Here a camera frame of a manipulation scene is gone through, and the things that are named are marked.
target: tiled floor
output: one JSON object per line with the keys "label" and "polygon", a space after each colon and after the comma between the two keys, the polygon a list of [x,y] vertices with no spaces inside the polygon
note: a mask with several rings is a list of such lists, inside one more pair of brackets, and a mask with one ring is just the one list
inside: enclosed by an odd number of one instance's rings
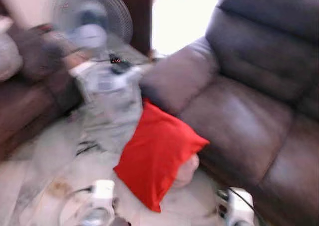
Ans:
{"label": "tiled floor", "polygon": [[[215,212],[214,182],[201,170],[185,188],[169,191],[158,214],[145,208],[112,171],[118,152],[89,151],[75,157],[82,118],[57,121],[21,146],[10,160],[0,163],[1,226],[57,226],[57,209],[63,197],[96,179],[115,181],[118,213],[133,226],[223,225]],[[71,201],[62,219],[85,199],[83,195]]]}

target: red pillow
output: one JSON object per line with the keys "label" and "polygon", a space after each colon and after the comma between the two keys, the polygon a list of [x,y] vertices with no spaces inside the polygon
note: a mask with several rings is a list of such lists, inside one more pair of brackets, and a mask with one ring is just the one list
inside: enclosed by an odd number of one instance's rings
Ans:
{"label": "red pillow", "polygon": [[180,166],[208,143],[181,120],[144,102],[135,133],[114,171],[147,208],[161,212],[160,202]]}

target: sofa armrest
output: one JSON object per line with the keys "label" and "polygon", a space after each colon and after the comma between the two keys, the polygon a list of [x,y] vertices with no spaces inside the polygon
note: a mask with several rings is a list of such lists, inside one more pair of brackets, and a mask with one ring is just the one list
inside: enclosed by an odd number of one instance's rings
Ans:
{"label": "sofa armrest", "polygon": [[142,96],[169,114],[179,114],[219,70],[217,59],[201,38],[157,63],[140,81]]}
{"label": "sofa armrest", "polygon": [[37,83],[63,66],[63,52],[55,43],[45,42],[39,31],[23,30],[16,25],[8,31],[23,59],[20,71],[28,82]]}

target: cable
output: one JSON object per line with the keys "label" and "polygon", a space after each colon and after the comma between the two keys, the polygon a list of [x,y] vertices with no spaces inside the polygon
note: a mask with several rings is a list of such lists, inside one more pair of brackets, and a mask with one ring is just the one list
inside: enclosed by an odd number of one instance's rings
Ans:
{"label": "cable", "polygon": [[66,203],[67,203],[73,196],[75,196],[77,193],[82,192],[82,191],[92,192],[92,186],[89,186],[89,187],[86,187],[86,188],[83,188],[83,189],[79,189],[79,190],[75,190],[75,191],[71,192],[70,194],[68,194],[68,195],[65,197],[65,199],[64,199],[64,201],[61,203],[61,207],[60,207],[60,209],[59,209],[59,211],[58,211],[58,218],[57,218],[57,220],[58,220],[58,226],[62,226],[62,224],[61,224],[61,214],[62,214],[62,211],[63,211],[63,209],[64,209]]}
{"label": "cable", "polygon": [[234,191],[231,188],[228,188],[231,192],[233,192],[234,194],[236,194],[238,197],[240,197],[253,211],[254,213],[257,215],[257,218],[259,220],[259,224],[261,224],[261,226],[267,226],[265,220],[263,219],[263,217],[260,215],[260,213],[258,213],[257,210],[255,210],[255,208],[249,203],[247,202],[247,200],[244,199],[244,197],[242,197],[239,193],[237,193],[236,191]]}

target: sofa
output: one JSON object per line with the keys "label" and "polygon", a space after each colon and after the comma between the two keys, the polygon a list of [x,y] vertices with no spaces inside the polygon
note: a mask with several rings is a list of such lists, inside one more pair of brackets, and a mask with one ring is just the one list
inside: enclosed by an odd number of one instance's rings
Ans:
{"label": "sofa", "polygon": [[210,141],[202,167],[275,226],[319,224],[318,16],[318,0],[219,0],[205,37],[140,82]]}
{"label": "sofa", "polygon": [[68,74],[64,52],[43,39],[36,29],[14,24],[7,34],[17,45],[23,66],[0,82],[0,159],[8,158],[21,143],[82,102]]}

